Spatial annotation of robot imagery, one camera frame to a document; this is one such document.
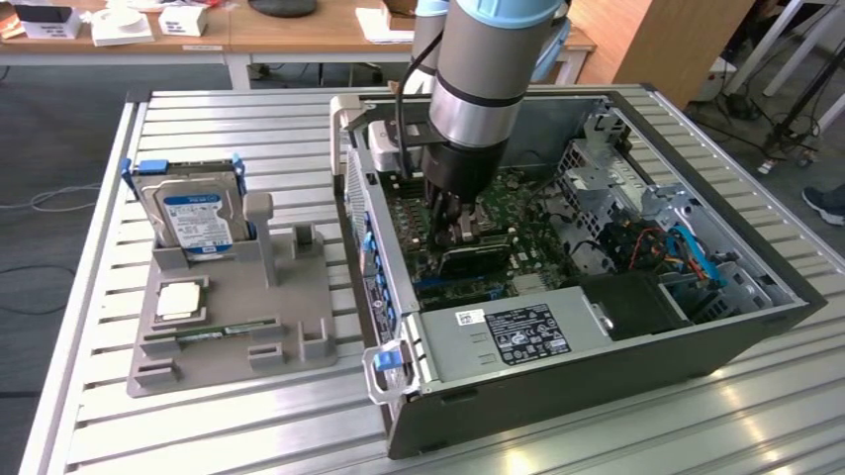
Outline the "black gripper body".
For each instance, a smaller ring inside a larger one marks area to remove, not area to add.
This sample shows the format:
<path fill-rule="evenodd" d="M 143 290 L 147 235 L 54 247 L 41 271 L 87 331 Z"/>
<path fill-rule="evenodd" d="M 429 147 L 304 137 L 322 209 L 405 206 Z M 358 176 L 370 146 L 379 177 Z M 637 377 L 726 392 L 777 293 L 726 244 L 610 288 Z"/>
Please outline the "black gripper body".
<path fill-rule="evenodd" d="M 433 203 L 441 194 L 461 203 L 474 202 L 489 187 L 503 158 L 503 144 L 465 147 L 451 142 L 423 147 L 422 174 L 426 200 Z"/>

